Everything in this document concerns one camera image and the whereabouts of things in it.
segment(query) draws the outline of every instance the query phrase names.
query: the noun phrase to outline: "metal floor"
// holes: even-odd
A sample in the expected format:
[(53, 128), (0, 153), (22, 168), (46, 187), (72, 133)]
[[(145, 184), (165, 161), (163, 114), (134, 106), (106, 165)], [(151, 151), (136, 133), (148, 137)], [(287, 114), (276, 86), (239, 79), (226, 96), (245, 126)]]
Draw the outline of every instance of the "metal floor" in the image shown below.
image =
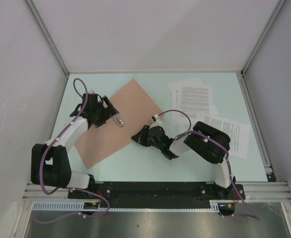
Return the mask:
[[(30, 219), (26, 238), (289, 238), (280, 203), (253, 203), (261, 221), (216, 213), (111, 212), (98, 219), (71, 216), (49, 225)], [(246, 212), (238, 204), (236, 213)], [(47, 221), (65, 212), (33, 211)]]

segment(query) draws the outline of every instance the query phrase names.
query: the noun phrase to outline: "brown paper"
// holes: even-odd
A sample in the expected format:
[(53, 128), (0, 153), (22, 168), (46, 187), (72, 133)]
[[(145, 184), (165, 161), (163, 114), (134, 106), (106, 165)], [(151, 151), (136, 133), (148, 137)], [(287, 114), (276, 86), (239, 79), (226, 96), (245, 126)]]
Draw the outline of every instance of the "brown paper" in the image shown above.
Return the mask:
[(134, 79), (113, 95), (110, 101), (119, 111), (124, 126), (119, 127), (113, 119), (109, 119), (99, 128), (92, 126), (78, 139), (75, 147), (86, 168), (130, 144), (131, 136), (137, 134), (145, 124), (151, 125), (151, 117), (162, 112)]

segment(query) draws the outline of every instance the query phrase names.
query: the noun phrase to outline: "white wall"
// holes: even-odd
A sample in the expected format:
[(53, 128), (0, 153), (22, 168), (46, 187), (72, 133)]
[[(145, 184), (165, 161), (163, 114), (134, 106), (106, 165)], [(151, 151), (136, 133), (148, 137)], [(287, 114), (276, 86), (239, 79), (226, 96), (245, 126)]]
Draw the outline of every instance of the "white wall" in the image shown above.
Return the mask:
[(22, 0), (0, 0), (0, 215), (22, 198), (31, 148), (48, 139), (65, 84)]
[(272, 162), (291, 188), (291, 1), (246, 75)]
[(278, 0), (34, 0), (71, 72), (241, 70)]

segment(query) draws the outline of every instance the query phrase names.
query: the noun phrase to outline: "light blue tabletop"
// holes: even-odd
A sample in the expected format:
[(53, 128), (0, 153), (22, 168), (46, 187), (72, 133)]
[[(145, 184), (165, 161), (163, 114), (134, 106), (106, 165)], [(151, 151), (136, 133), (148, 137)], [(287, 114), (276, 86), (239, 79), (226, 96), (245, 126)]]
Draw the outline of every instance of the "light blue tabletop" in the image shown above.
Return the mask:
[[(109, 98), (131, 79), (137, 82), (163, 110), (171, 109), (171, 92), (168, 83), (199, 77), (204, 84), (212, 85), (213, 100), (218, 117), (250, 124), (235, 73), (114, 73), (71, 74), (57, 116), (53, 136), (64, 127), (81, 99), (73, 89), (73, 80), (81, 78), (88, 90)], [(164, 129), (170, 137), (184, 132), (187, 125), (172, 124), (172, 115), (163, 119)], [(213, 181), (211, 165), (193, 151), (172, 161), (159, 150), (131, 143), (95, 166), (86, 169), (75, 147), (69, 152), (72, 170), (95, 176), (97, 181)], [(230, 162), (237, 181), (267, 181), (262, 159), (251, 128), (247, 159), (231, 156)]]

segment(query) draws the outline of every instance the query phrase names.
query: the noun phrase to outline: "paper sheet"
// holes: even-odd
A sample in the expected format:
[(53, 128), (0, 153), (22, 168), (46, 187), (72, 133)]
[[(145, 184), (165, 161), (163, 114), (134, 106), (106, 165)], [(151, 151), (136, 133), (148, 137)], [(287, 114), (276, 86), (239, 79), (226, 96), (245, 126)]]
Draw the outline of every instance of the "paper sheet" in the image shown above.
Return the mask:
[(135, 81), (131, 80), (110, 98), (124, 122), (119, 127), (113, 119), (95, 128), (92, 126), (75, 143), (86, 168), (90, 168), (132, 142), (131, 136), (145, 124), (151, 125), (151, 117), (162, 110)]
[(229, 154), (247, 159), (250, 125), (202, 114), (197, 114), (197, 121), (202, 121), (229, 135)]
[[(172, 93), (172, 108), (184, 111), (188, 114), (191, 122), (194, 123), (197, 112), (205, 110), (204, 114), (215, 116), (218, 114), (218, 110), (213, 103), (213, 89), (210, 85), (202, 84), (200, 78), (191, 78), (179, 82), (169, 83), (169, 88)], [(208, 99), (198, 97), (199, 92), (208, 88)], [(208, 103), (208, 106), (202, 107), (202, 100)], [(188, 120), (181, 114), (173, 114), (173, 124), (187, 124)]]

